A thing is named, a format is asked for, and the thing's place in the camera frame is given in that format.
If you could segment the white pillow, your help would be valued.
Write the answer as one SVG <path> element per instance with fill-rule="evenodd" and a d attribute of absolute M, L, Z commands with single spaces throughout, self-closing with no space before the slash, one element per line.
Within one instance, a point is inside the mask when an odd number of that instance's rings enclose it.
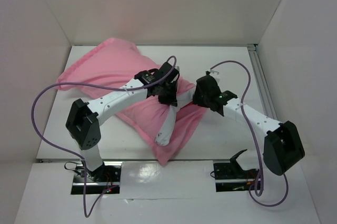
<path fill-rule="evenodd" d="M 191 88 L 190 90 L 179 94 L 177 96 L 177 106 L 169 106 L 168 114 L 166 119 L 161 126 L 157 136 L 155 137 L 155 143 L 164 147 L 167 146 L 170 142 L 170 138 L 173 134 L 174 125 L 176 121 L 177 112 L 192 102 L 193 95 L 195 92 L 195 87 Z"/>

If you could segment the pink satin pillowcase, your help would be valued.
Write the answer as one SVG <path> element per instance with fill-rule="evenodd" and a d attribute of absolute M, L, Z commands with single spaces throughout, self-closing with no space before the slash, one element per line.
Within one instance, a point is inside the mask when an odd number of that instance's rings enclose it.
<path fill-rule="evenodd" d="M 96 89 L 90 87 L 90 84 L 121 88 L 138 72 L 159 67 L 160 65 L 142 55 L 134 43 L 110 38 L 66 69 L 57 79 L 58 83 L 63 83 L 58 89 L 69 90 L 72 88 L 70 85 L 72 82 L 85 83 L 85 86 L 81 85 L 78 89 L 92 99 L 97 99 L 108 94 L 109 90 Z M 193 87 L 195 84 L 179 77 L 177 96 Z M 206 109 L 192 103 L 181 108 L 176 115 L 170 142 L 162 147 L 155 143 L 155 137 L 168 112 L 168 105 L 160 104 L 158 99 L 152 96 L 117 114 L 119 119 L 133 127 L 151 147 L 154 156 L 162 166 L 165 166 L 168 160 L 187 144 Z"/>

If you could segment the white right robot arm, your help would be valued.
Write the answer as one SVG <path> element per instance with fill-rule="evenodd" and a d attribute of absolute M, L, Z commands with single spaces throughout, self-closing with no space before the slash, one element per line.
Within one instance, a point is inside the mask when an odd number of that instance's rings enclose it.
<path fill-rule="evenodd" d="M 252 129 L 257 139 L 264 140 L 264 164 L 277 176 L 285 174 L 305 156 L 304 147 L 294 123 L 269 118 L 244 104 L 233 92 L 222 92 L 216 79 L 211 75 L 196 80 L 193 104 L 208 108 Z"/>

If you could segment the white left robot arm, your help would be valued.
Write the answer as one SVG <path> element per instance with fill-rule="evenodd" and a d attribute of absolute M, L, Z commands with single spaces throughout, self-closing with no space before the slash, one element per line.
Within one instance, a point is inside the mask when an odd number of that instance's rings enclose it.
<path fill-rule="evenodd" d="M 92 181 L 100 181 L 108 173 L 101 158 L 98 143 L 101 139 L 100 126 L 123 109 L 157 96 L 161 104 L 168 105 L 168 115 L 161 126 L 155 143 L 166 146 L 173 134 L 178 101 L 177 84 L 179 68 L 165 62 L 159 69 L 137 73 L 120 91 L 84 102 L 73 102 L 66 121 L 66 128 L 76 141 L 86 165 L 85 175 Z"/>

